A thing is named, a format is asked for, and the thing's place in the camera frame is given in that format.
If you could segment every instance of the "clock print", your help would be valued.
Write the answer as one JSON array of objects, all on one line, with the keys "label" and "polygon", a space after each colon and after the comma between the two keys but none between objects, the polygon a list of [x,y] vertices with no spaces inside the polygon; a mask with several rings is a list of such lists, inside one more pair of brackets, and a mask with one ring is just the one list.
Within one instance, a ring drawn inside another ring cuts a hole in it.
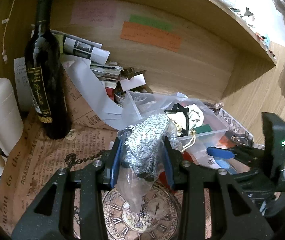
[{"label": "clock print", "polygon": [[103,212],[110,240],[175,239],[180,222],[181,204],[168,189],[154,183],[143,197],[140,213],[129,210],[129,204],[117,189],[102,193]]}]

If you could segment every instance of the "orange sticky note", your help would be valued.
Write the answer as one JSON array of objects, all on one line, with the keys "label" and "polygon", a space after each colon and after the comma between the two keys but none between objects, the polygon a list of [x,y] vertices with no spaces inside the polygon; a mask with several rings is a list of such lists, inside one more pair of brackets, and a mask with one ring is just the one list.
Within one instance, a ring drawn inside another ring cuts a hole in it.
[{"label": "orange sticky note", "polygon": [[124,22],[121,39],[137,41],[177,52],[181,37],[154,27],[138,23]]}]

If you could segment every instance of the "plastic bin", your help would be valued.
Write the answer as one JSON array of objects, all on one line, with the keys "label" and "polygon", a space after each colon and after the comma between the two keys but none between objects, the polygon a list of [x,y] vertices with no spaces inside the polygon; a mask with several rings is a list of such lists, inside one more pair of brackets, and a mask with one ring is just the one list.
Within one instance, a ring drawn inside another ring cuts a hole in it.
[{"label": "plastic bin", "polygon": [[[127,125],[134,124],[140,119],[149,116],[157,109],[172,109],[173,105],[180,103],[182,106],[196,104],[204,113],[204,124],[210,125],[212,132],[199,133],[196,135],[196,142],[199,140],[204,146],[215,146],[224,133],[229,130],[225,121],[218,118],[207,106],[197,98],[183,98],[158,94],[147,94],[127,91],[122,119]],[[192,136],[179,137],[182,145],[188,143]]]}]

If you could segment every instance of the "transparent plastic bag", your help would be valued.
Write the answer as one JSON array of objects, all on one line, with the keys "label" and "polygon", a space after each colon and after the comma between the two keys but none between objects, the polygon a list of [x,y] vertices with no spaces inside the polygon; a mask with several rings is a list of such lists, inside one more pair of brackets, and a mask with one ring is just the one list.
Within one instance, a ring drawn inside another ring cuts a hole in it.
[{"label": "transparent plastic bag", "polygon": [[123,145],[116,188],[130,204],[130,211],[139,213],[142,197],[163,170],[164,136],[168,137],[173,149],[181,150],[182,146],[175,125],[161,110],[120,130],[117,136]]}]

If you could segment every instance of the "dark glass bottle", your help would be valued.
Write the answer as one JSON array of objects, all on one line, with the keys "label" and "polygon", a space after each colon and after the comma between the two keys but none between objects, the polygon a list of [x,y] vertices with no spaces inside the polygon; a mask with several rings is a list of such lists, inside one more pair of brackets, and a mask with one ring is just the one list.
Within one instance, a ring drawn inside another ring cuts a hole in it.
[{"label": "dark glass bottle", "polygon": [[25,49],[26,70],[39,120],[52,139],[71,128],[62,86],[59,44],[50,32],[52,0],[38,0],[35,32]]}]

